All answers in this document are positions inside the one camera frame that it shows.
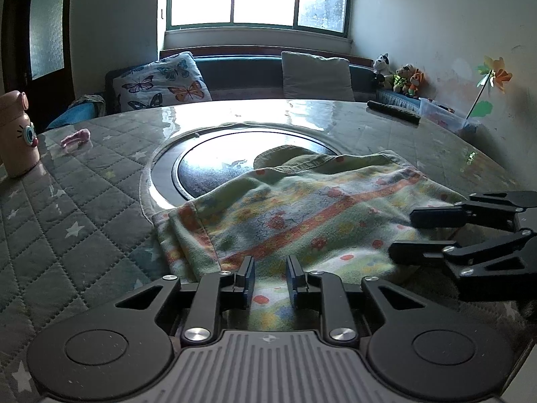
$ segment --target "door glass panel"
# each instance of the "door glass panel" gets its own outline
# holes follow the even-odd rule
[[[63,69],[63,0],[31,0],[32,80]]]

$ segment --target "green fabric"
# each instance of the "green fabric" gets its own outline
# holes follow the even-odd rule
[[[263,153],[254,165],[256,170],[153,218],[170,270],[183,280],[236,270],[253,256],[252,306],[237,319],[238,327],[252,330],[309,327],[304,314],[290,307],[287,256],[296,256],[305,271],[330,271],[344,282],[370,274],[401,282],[414,268],[391,262],[391,242],[451,233],[415,230],[411,210],[462,199],[391,151],[327,156],[284,146]]]

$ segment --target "butterfly print pillow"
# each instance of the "butterfly print pillow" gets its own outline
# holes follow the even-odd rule
[[[136,66],[113,81],[118,111],[211,101],[189,51]]]

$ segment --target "pink toy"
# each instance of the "pink toy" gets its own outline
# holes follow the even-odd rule
[[[65,148],[67,145],[73,142],[84,143],[90,140],[91,133],[88,129],[80,129],[72,135],[66,136],[60,142],[60,145]]]
[[[39,162],[39,141],[26,110],[25,93],[0,96],[0,165],[4,163],[9,177],[21,176]]]

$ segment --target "plastic container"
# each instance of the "plastic container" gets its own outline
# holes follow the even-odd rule
[[[458,117],[454,113],[437,106],[426,98],[420,98],[420,110],[418,113],[435,124],[444,127],[455,135],[463,137],[476,133],[478,122]]]

